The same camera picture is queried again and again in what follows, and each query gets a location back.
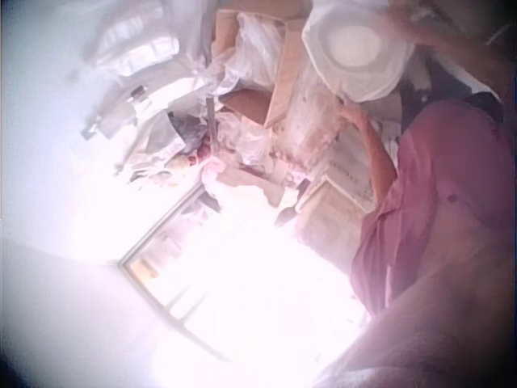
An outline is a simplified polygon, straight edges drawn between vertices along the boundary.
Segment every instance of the white wall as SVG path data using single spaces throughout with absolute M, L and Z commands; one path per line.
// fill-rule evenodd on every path
M 2 354 L 30 387 L 199 388 L 220 368 L 172 331 L 118 268 L 10 241 L 2 246 L 0 323 Z
M 201 2 L 172 2 L 187 36 Z M 99 74 L 80 75 L 82 56 L 115 6 L 2 2 L 2 355 L 29 386 L 202 386 L 186 373 L 213 358 L 118 268 L 77 261 L 120 259 L 174 203 L 116 183 L 120 144 L 79 134 L 108 88 Z
M 126 139 L 80 132 L 110 82 L 84 55 L 106 15 L 131 1 L 24 0 L 2 7 L 4 236 L 71 259 L 118 260 L 172 206 L 163 190 L 113 179 Z M 209 0 L 172 0 L 181 50 Z

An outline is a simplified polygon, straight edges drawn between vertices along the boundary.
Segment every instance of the cardboard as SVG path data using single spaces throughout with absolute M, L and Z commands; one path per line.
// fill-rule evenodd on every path
M 364 212 L 348 196 L 324 182 L 301 206 L 295 236 L 336 268 L 350 274 L 363 217 Z
M 246 12 L 274 19 L 285 26 L 285 40 L 273 93 L 252 90 L 230 92 L 220 101 L 236 113 L 246 116 L 264 128 L 270 128 L 287 114 L 292 91 L 303 58 L 301 30 L 305 19 L 300 19 L 300 0 L 233 0 L 217 11 L 214 55 L 235 47 L 239 23 L 237 15 Z

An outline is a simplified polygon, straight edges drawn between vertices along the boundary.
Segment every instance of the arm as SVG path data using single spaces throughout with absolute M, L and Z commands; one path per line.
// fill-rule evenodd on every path
M 390 32 L 415 44 L 432 47 L 450 57 L 457 65 L 489 86 L 501 99 L 509 98 L 514 66 L 491 47 L 465 36 L 437 27 L 412 23 L 409 12 L 392 9 L 383 14 L 383 23 Z
M 408 289 L 325 375 L 359 375 L 358 388 L 494 386 L 484 380 L 512 356 L 514 324 L 513 254 L 482 252 Z
M 372 127 L 368 115 L 359 105 L 352 102 L 349 102 L 347 106 L 341 105 L 339 113 L 355 125 L 361 134 L 370 163 L 370 175 L 376 206 L 379 207 L 397 178 L 397 170 L 393 160 L 389 157 L 379 135 Z

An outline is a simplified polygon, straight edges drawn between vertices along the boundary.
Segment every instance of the man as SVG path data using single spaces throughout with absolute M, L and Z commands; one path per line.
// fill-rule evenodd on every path
M 434 103 L 401 137 L 397 171 L 367 114 L 341 106 L 364 141 L 377 202 L 351 273 L 373 320 L 315 386 L 515 386 L 504 374 L 515 369 L 512 66 L 399 12 L 383 20 L 490 86 L 505 123 L 470 103 Z

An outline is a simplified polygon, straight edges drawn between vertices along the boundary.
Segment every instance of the pink shirt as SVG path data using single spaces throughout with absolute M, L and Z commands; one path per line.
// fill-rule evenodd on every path
M 462 102 L 434 103 L 407 129 L 397 180 L 364 218 L 352 263 L 352 286 L 371 314 L 417 280 L 440 203 L 453 209 L 458 226 L 515 230 L 515 164 L 508 141 L 513 136 Z

